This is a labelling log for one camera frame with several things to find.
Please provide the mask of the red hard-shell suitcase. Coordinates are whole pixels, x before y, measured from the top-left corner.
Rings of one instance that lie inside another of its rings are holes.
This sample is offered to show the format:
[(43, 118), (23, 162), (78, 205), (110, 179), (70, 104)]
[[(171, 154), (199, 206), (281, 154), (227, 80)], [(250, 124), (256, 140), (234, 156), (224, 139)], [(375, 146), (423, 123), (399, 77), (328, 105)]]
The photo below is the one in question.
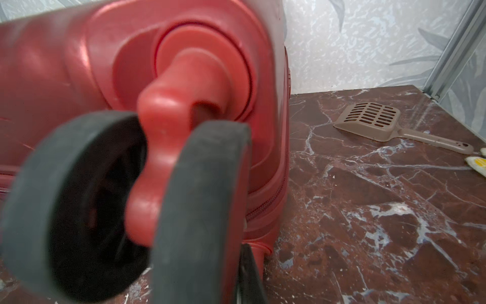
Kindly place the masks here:
[(234, 303), (287, 195), (281, 1), (98, 1), (1, 23), (1, 258), (27, 290)]

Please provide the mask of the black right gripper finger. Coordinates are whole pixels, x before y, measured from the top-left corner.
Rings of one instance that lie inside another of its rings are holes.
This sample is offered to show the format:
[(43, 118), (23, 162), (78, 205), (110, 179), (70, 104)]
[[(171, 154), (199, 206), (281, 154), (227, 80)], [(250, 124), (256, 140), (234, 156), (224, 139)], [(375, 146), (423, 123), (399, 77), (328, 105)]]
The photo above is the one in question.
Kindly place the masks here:
[(237, 284), (234, 292), (234, 303), (267, 304), (268, 299), (259, 276), (257, 264), (249, 244), (240, 249)]

